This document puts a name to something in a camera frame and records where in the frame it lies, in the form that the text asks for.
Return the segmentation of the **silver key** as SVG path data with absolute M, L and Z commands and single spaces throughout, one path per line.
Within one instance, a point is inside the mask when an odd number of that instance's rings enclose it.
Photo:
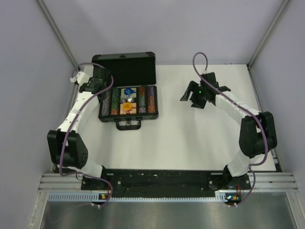
M 121 103 L 133 103 L 134 98 L 132 95 L 122 95 L 120 98 Z

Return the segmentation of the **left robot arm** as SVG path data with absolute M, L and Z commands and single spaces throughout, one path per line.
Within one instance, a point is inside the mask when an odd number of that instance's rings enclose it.
M 60 175 L 82 174 L 91 177 L 97 189 L 103 189 L 108 178 L 102 174 L 103 166 L 89 159 L 89 150 L 81 136 L 114 79 L 107 68 L 97 63 L 91 65 L 101 70 L 100 75 L 93 77 L 83 71 L 72 73 L 71 82 L 79 86 L 75 103 L 62 124 L 48 132 L 47 141 L 52 163 L 58 166 Z

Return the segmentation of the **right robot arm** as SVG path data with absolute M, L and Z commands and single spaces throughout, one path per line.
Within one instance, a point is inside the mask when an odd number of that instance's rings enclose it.
M 192 107 L 204 109 L 206 103 L 225 111 L 240 126 L 239 151 L 224 167 L 223 185 L 235 188 L 249 166 L 263 164 L 268 153 L 277 146 L 274 116 L 260 112 L 238 99 L 227 86 L 220 86 L 214 73 L 200 76 L 201 81 L 191 81 L 181 101 L 192 102 Z

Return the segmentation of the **blue small blind button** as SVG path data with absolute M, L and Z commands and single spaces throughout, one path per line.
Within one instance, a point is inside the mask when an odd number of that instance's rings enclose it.
M 132 94 L 133 93 L 133 89 L 132 88 L 126 88 L 125 90 L 124 90 L 124 94 L 125 95 L 130 95 L 130 94 Z

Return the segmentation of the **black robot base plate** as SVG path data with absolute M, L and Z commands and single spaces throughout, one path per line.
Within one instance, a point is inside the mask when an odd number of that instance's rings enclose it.
M 103 181 L 84 177 L 81 189 L 108 190 L 113 197 L 213 197 L 218 190 L 249 190 L 249 176 L 229 181 L 217 170 L 106 169 Z

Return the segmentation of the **orange big blind button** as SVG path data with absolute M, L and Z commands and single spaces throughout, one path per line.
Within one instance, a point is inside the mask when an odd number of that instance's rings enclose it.
M 132 103 L 126 102 L 123 104 L 123 110 L 124 111 L 130 111 L 132 110 Z

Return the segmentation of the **red playing card deck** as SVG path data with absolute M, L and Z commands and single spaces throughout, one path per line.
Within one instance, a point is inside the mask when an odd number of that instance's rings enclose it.
M 137 113 L 137 104 L 125 102 L 120 104 L 120 114 L 121 115 L 133 115 Z

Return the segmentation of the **black poker set case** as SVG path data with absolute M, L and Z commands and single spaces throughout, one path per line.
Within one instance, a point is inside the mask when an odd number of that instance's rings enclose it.
M 128 115 L 111 115 L 112 94 L 110 100 L 110 112 L 108 116 L 102 116 L 102 103 L 106 97 L 106 93 L 100 102 L 99 119 L 106 122 L 114 122 L 116 128 L 121 131 L 138 130 L 141 128 L 143 120 L 154 120 L 158 118 L 158 97 L 156 87 L 156 64 L 155 53 L 153 52 L 135 52 L 135 53 L 121 53 L 121 54 L 105 54 L 95 55 L 91 59 L 92 63 L 97 63 L 109 69 L 114 83 L 111 91 L 114 88 L 119 89 L 121 98 L 122 88 L 137 88 L 137 97 L 134 102 L 137 104 L 137 113 Z M 154 87 L 155 113 L 148 113 L 148 87 Z M 146 113 L 139 113 L 139 88 L 145 87 L 145 103 Z

